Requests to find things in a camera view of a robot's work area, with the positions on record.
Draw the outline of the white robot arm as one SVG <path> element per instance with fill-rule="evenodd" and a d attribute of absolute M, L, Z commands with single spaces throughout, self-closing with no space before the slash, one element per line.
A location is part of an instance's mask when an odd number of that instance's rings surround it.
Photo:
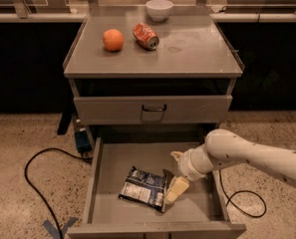
<path fill-rule="evenodd" d="M 227 129 L 212 130 L 204 144 L 170 155 L 177 162 L 178 176 L 165 191 L 166 204 L 174 203 L 193 181 L 207 173 L 238 163 L 247 163 L 296 188 L 296 150 L 251 142 Z"/>

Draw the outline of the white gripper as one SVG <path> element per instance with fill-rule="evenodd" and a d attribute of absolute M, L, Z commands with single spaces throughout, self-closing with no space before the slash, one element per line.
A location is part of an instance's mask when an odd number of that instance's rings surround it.
<path fill-rule="evenodd" d="M 177 161 L 178 172 L 181 176 L 172 177 L 166 183 L 164 202 L 174 203 L 188 188 L 190 181 L 203 178 L 209 171 L 213 170 L 204 144 L 191 148 L 185 152 L 172 151 L 170 155 Z"/>

